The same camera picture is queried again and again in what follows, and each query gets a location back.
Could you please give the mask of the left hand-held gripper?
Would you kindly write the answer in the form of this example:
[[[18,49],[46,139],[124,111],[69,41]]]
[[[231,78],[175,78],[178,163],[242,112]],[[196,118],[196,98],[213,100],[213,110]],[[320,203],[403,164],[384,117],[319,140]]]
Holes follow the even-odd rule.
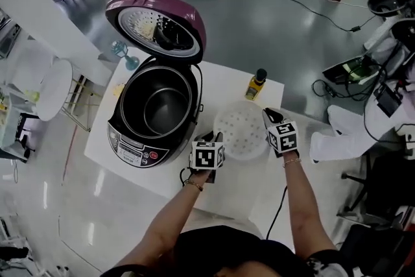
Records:
[[[191,173],[210,171],[207,178],[207,183],[210,184],[215,183],[217,169],[224,163],[223,133],[218,132],[214,141],[213,138],[213,131],[196,136],[189,155]]]

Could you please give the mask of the teal lantern lamp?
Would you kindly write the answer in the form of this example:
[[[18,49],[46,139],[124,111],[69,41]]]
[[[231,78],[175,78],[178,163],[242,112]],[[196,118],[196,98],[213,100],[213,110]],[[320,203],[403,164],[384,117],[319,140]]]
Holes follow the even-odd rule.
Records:
[[[125,42],[116,40],[111,44],[112,53],[125,60],[125,67],[129,71],[134,71],[139,67],[139,59],[128,54],[128,46]]]

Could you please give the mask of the yellow oil bottle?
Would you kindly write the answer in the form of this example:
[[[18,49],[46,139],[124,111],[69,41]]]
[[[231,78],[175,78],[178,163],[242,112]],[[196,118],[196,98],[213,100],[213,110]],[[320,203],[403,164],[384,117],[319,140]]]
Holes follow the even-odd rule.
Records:
[[[263,88],[267,79],[267,71],[263,68],[260,68],[256,71],[255,75],[251,78],[246,93],[245,98],[254,101],[255,98],[259,95],[260,91]]]

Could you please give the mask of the person's dark top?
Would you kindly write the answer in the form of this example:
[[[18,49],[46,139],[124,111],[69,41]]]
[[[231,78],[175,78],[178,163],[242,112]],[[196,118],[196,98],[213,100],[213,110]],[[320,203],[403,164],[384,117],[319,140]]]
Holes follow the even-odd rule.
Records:
[[[180,234],[174,247],[175,277],[213,277],[223,268],[261,263],[281,277],[354,277],[337,250],[322,250],[305,259],[277,241],[231,228],[211,226]]]

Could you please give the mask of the person's light trousers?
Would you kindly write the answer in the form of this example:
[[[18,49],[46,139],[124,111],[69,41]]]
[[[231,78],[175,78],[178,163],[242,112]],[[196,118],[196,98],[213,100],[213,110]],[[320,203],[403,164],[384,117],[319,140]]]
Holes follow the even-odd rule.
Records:
[[[182,233],[214,226],[228,226],[263,239],[263,235],[259,228],[249,219],[233,219],[199,209],[192,210],[185,223]]]

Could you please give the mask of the white column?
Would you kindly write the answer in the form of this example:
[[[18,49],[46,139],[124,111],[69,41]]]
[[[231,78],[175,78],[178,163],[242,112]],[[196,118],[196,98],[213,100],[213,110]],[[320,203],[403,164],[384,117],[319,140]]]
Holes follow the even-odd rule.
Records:
[[[4,10],[55,56],[71,62],[87,79],[106,86],[113,71],[102,54],[53,0],[0,0]]]

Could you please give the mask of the black office chair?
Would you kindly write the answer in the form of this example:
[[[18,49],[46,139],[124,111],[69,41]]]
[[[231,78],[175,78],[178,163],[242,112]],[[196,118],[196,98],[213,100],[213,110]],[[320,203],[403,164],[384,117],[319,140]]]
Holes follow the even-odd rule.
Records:
[[[415,244],[415,232],[351,226],[340,252],[368,277],[395,277]]]
[[[364,212],[376,217],[391,219],[398,208],[415,208],[415,160],[410,160],[402,151],[390,151],[371,160],[364,154],[366,177],[357,178],[342,173],[341,179],[362,184],[351,206],[345,206],[346,213],[363,203]]]

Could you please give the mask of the black frame chair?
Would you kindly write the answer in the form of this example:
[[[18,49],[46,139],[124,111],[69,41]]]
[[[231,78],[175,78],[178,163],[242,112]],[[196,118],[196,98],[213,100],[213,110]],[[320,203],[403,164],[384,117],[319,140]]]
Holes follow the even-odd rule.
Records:
[[[36,151],[30,143],[30,138],[32,134],[39,129],[40,125],[41,121],[38,116],[28,113],[20,113],[15,142],[17,143],[20,153],[23,155],[21,161],[24,163],[30,157],[31,152]]]

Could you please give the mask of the white round side table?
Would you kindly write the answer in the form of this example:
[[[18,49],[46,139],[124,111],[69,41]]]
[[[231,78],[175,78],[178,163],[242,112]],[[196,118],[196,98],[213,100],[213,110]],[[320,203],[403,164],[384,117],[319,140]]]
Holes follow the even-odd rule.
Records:
[[[100,95],[86,86],[85,81],[73,78],[73,67],[69,61],[57,59],[40,84],[36,115],[40,120],[47,122],[62,112],[81,129],[90,132],[90,110],[91,107],[97,105],[90,102],[92,96],[99,97]],[[73,113],[77,106],[86,109],[85,123],[82,123]]]

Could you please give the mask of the black pot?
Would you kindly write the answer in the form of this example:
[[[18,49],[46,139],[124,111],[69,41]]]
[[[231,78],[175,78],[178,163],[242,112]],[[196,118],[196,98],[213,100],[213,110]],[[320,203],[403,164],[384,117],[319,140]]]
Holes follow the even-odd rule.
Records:
[[[135,135],[160,138],[185,121],[192,101],[191,86],[179,71],[154,66],[127,82],[121,94],[121,117]]]

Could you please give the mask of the person's right forearm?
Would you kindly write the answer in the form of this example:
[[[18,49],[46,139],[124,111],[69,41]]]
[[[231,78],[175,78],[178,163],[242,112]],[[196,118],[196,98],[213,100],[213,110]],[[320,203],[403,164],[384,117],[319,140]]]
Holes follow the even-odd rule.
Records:
[[[283,154],[290,227],[295,253],[307,259],[316,252],[336,247],[324,230],[314,191],[295,152]]]

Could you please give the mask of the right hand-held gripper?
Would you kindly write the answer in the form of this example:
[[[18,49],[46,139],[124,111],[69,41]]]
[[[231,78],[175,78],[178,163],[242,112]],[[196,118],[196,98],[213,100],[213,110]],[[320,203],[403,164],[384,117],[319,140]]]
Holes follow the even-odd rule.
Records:
[[[276,109],[262,110],[264,126],[267,129],[268,142],[276,156],[282,157],[286,152],[298,153],[298,127],[295,121],[284,123],[284,115]]]

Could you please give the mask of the white steamer tray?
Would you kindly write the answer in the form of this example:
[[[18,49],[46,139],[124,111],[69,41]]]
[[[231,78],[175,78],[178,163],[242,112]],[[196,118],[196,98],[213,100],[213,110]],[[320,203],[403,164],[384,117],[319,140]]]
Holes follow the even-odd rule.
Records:
[[[237,101],[219,111],[213,122],[214,133],[222,133],[225,155],[248,161],[269,148],[262,108],[252,101]]]

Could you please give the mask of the maroon rice cooker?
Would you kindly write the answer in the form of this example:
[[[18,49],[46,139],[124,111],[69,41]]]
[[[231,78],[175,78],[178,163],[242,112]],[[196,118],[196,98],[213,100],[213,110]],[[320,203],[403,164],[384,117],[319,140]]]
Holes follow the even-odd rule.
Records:
[[[197,9],[182,0],[111,0],[105,15],[120,35],[147,55],[126,84],[143,69],[171,67],[187,79],[193,94],[185,121],[160,138],[142,138],[127,128],[120,95],[107,124],[111,148],[122,161],[139,169],[173,161],[193,135],[202,108],[199,65],[206,48],[204,22]]]

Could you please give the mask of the person's left forearm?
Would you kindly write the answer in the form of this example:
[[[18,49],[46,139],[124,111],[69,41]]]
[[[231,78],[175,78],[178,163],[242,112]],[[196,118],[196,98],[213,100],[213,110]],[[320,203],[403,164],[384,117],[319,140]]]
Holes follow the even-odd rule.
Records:
[[[155,216],[142,240],[118,266],[150,267],[174,248],[209,174],[210,171],[202,171],[190,176],[185,186]]]

